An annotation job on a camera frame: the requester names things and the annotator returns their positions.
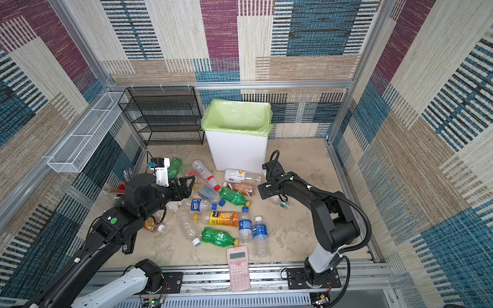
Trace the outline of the clear bottle white cap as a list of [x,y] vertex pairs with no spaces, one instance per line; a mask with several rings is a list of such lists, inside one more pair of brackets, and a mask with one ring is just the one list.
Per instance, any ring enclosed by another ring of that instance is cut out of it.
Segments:
[[185,238],[191,242],[194,247],[198,247],[201,244],[200,234],[195,223],[186,211],[179,211],[177,213],[177,223]]

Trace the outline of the white yellow label bottle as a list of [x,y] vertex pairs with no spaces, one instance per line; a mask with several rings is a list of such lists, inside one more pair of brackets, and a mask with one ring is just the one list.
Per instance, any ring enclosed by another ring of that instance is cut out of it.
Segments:
[[236,169],[225,170],[225,181],[235,184],[252,184],[259,185],[261,183],[261,175],[257,173],[251,173],[247,171],[240,171]]

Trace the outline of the amber bottle white cap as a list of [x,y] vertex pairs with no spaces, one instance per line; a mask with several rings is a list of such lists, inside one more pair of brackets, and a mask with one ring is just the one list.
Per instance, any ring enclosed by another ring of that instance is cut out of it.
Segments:
[[145,221],[144,229],[150,232],[160,232],[163,233],[166,229],[166,226],[162,223],[156,223],[154,217],[148,218]]

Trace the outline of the orange juice bottle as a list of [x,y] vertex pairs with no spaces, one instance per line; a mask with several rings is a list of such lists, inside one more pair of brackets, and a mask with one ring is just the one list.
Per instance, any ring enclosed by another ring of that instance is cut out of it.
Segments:
[[238,227],[239,213],[208,210],[202,213],[194,214],[193,221],[205,226]]

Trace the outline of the blue label water bottle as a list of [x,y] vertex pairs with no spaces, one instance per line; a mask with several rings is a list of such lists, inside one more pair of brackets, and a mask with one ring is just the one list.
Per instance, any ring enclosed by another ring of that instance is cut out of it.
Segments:
[[242,212],[239,215],[238,227],[240,233],[240,242],[250,243],[253,238],[253,230],[251,215],[247,206],[244,206],[242,208]]
[[269,254],[269,238],[267,226],[261,216],[255,217],[255,225],[252,231],[256,255],[258,257],[266,257]]

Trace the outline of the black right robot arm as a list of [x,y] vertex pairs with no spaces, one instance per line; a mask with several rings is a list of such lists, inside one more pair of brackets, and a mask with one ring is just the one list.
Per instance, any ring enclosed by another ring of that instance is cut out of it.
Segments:
[[284,201],[291,197],[310,210],[318,244],[304,262],[302,283],[321,287],[335,273],[345,253],[367,246],[372,236],[371,222],[344,193],[321,190],[298,174],[285,172],[279,155],[279,150],[273,151],[270,160],[262,165],[266,182],[258,185],[258,191],[263,200],[278,196]]

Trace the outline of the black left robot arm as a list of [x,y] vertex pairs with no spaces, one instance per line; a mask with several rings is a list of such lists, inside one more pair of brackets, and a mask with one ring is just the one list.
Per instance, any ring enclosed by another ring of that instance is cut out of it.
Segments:
[[70,307],[106,261],[135,241],[146,220],[167,203],[190,197],[194,183],[193,177],[182,177],[160,186],[153,174],[134,176],[125,194],[95,220],[82,248],[24,307]]

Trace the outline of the white bin with green liner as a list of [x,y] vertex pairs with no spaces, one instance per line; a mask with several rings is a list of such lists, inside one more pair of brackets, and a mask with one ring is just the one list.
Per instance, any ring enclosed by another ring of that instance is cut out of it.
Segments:
[[269,103],[212,100],[205,109],[201,126],[215,168],[262,173],[272,116]]

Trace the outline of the pepsi label clear bottle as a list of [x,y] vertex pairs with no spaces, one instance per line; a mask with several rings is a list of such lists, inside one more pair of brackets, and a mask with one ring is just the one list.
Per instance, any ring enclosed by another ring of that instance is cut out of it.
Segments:
[[205,210],[217,210],[218,207],[225,205],[225,200],[220,200],[217,203],[210,202],[206,199],[188,198],[181,201],[181,207],[192,212],[202,212]]

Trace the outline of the brown tea bottle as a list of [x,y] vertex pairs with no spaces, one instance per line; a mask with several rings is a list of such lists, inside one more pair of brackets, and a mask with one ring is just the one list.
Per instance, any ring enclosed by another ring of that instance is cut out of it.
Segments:
[[254,196],[255,187],[252,184],[246,183],[230,183],[232,190],[240,192],[244,196]]

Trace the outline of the clear bottle red cap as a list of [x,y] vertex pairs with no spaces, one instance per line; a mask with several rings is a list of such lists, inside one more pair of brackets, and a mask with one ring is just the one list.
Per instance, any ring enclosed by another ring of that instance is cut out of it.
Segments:
[[192,163],[193,169],[197,172],[197,174],[204,179],[209,186],[211,186],[215,191],[220,191],[221,186],[218,184],[214,175],[206,168],[204,163],[201,160],[195,160]]

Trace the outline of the light blue label bottle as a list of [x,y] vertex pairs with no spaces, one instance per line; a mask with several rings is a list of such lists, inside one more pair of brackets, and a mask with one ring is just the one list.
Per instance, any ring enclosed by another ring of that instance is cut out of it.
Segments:
[[206,199],[212,204],[219,204],[221,201],[220,195],[208,184],[195,184],[194,189],[201,198]]

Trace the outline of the pink calculator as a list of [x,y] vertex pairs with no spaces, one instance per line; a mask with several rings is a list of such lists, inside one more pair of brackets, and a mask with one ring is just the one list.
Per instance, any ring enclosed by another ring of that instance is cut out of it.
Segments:
[[249,254],[246,246],[227,249],[231,291],[250,289]]

